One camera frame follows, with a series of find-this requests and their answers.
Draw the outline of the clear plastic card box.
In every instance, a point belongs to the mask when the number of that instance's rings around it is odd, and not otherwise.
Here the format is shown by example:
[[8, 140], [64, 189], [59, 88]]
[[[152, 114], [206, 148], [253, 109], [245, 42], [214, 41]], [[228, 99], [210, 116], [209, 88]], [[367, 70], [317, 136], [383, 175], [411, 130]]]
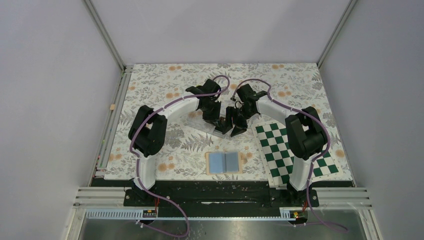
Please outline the clear plastic card box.
[[201, 110], [195, 110], [195, 111], [189, 112], [187, 120], [186, 120], [187, 125], [200, 132], [206, 133], [208, 135], [213, 135], [221, 139], [229, 140], [231, 138], [230, 131], [227, 132], [226, 134], [222, 134], [220, 131], [215, 130], [215, 126], [213, 124], [210, 124], [204, 121], [202, 116], [203, 116], [203, 112]]

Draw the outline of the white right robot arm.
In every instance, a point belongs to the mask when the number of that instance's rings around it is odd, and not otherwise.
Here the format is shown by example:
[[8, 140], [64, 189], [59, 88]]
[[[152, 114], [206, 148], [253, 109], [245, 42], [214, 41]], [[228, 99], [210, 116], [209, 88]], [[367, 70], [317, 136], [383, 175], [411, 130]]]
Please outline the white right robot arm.
[[297, 109], [272, 98], [270, 91], [256, 92], [249, 84], [239, 84], [231, 99], [238, 96], [241, 107], [231, 110], [231, 136], [247, 130], [247, 120], [256, 114], [265, 114], [285, 125], [288, 146], [294, 154], [292, 175], [287, 183], [287, 201], [293, 206], [309, 200], [313, 163], [330, 148], [329, 133], [319, 119], [315, 108]]

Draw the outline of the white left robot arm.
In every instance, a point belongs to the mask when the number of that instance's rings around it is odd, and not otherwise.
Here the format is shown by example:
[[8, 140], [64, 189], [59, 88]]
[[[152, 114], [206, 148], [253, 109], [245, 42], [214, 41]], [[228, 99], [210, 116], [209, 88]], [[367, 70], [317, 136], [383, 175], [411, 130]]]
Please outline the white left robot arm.
[[202, 119], [214, 126], [215, 131], [226, 134], [233, 128], [235, 110], [228, 106], [225, 116], [221, 116], [220, 95], [227, 88], [207, 79], [198, 86], [190, 86], [186, 94], [167, 103], [163, 107], [153, 109], [143, 105], [130, 127], [128, 138], [131, 140], [129, 150], [136, 157], [135, 177], [132, 190], [136, 199], [144, 206], [152, 204], [155, 192], [151, 189], [156, 181], [155, 155], [162, 149], [168, 123], [191, 111], [202, 112]]

